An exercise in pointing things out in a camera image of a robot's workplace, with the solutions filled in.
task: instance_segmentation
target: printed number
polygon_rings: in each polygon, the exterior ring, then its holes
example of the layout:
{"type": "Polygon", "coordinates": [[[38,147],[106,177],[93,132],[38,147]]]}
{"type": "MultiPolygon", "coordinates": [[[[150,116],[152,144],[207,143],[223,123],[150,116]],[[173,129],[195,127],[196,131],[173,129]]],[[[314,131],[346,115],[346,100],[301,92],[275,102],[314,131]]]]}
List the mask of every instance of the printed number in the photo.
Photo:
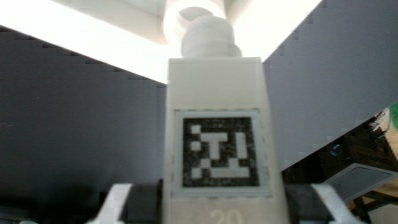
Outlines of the printed number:
{"type": "Polygon", "coordinates": [[[209,216],[216,218],[214,224],[241,224],[243,218],[237,210],[228,210],[223,213],[219,210],[212,210],[209,216]]]}

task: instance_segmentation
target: black surface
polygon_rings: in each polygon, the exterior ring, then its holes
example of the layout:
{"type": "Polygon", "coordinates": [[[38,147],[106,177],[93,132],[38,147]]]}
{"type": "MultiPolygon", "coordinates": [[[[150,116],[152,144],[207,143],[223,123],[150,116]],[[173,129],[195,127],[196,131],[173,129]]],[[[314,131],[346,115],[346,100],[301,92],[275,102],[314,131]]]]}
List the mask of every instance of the black surface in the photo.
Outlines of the black surface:
{"type": "Polygon", "coordinates": [[[287,184],[285,196],[289,223],[298,224],[299,221],[308,221],[315,224],[326,224],[331,216],[310,185],[287,184]]]}

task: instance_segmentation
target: bright light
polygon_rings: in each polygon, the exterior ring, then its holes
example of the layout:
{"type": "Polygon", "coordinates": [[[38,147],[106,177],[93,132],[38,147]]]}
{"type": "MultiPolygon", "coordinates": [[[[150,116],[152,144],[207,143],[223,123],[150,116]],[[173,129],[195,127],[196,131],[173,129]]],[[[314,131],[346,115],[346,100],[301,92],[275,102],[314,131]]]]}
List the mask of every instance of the bright light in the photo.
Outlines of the bright light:
{"type": "Polygon", "coordinates": [[[166,83],[166,46],[49,0],[0,0],[0,23],[51,44],[166,83]]]}
{"type": "MultiPolygon", "coordinates": [[[[264,60],[319,0],[237,2],[243,2],[244,7],[237,8],[234,13],[235,45],[243,56],[260,56],[264,60]]],[[[51,0],[0,0],[0,24],[125,71],[166,83],[172,47],[150,42],[51,0]]]]}
{"type": "Polygon", "coordinates": [[[232,22],[243,57],[266,60],[319,1],[246,0],[232,22]]]}

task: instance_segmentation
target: dark gray wall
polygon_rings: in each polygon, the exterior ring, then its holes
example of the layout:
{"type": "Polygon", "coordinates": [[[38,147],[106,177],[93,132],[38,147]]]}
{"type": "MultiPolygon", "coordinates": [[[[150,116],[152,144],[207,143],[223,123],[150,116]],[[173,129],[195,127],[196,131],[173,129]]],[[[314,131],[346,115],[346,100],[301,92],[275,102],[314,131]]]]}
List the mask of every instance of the dark gray wall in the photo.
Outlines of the dark gray wall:
{"type": "Polygon", "coordinates": [[[398,100],[398,1],[326,0],[264,62],[280,167],[398,100]]]}
{"type": "Polygon", "coordinates": [[[156,195],[163,170],[163,86],[68,54],[0,32],[0,204],[42,210],[113,183],[156,195]]]}

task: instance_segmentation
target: white pillar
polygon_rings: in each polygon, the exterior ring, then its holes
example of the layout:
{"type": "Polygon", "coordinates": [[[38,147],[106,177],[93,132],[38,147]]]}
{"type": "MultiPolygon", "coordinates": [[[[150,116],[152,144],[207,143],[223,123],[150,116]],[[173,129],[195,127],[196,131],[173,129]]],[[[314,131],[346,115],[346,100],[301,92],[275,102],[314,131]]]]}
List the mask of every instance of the white pillar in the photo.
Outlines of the white pillar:
{"type": "Polygon", "coordinates": [[[262,64],[239,57],[219,18],[193,20],[182,56],[168,63],[163,223],[285,224],[262,64]]]}

